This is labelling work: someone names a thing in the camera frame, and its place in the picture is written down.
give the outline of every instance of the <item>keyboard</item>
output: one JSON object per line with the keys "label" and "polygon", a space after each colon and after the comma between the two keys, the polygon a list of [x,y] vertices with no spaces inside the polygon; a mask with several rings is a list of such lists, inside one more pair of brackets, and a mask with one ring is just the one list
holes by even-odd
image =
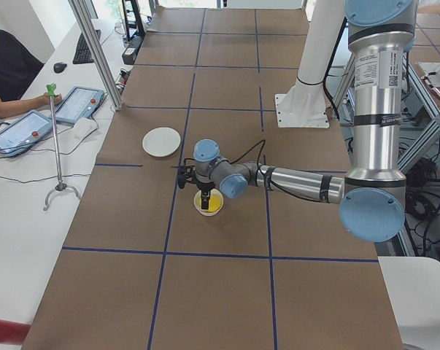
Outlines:
{"label": "keyboard", "polygon": [[[98,39],[100,39],[101,31],[99,29],[96,29],[96,35]],[[88,44],[83,37],[83,34],[80,34],[79,41],[77,42],[77,47],[75,48],[74,60],[72,61],[72,63],[82,64],[92,62],[94,62],[94,60],[91,57],[90,48],[88,47]]]}

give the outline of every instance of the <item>red object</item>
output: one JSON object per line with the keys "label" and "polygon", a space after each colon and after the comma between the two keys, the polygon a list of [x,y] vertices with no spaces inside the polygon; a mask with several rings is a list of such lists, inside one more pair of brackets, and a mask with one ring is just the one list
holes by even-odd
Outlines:
{"label": "red object", "polygon": [[0,344],[22,345],[29,330],[29,324],[0,319]]}

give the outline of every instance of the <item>computer mouse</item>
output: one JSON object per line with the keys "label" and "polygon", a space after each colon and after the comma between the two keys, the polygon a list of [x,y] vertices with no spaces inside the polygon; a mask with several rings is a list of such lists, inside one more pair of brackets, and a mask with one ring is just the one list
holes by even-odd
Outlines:
{"label": "computer mouse", "polygon": [[54,63],[53,69],[55,73],[61,73],[64,69],[66,69],[67,63],[57,62]]}

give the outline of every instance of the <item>person's hand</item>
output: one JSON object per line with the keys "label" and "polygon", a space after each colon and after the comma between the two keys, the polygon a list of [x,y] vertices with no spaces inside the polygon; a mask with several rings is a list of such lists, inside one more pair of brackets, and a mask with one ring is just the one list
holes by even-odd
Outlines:
{"label": "person's hand", "polygon": [[[44,93],[42,95],[43,106],[50,104],[50,95],[48,93]],[[62,95],[59,94],[54,98],[54,105],[57,106],[60,102],[62,102]]]}

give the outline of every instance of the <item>green clamp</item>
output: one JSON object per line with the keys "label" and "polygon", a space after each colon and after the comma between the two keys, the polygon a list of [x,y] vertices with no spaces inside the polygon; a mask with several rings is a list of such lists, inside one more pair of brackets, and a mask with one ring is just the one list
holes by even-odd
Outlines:
{"label": "green clamp", "polygon": [[56,94],[54,93],[54,90],[56,89],[55,83],[46,85],[46,88],[49,96],[56,97]]}

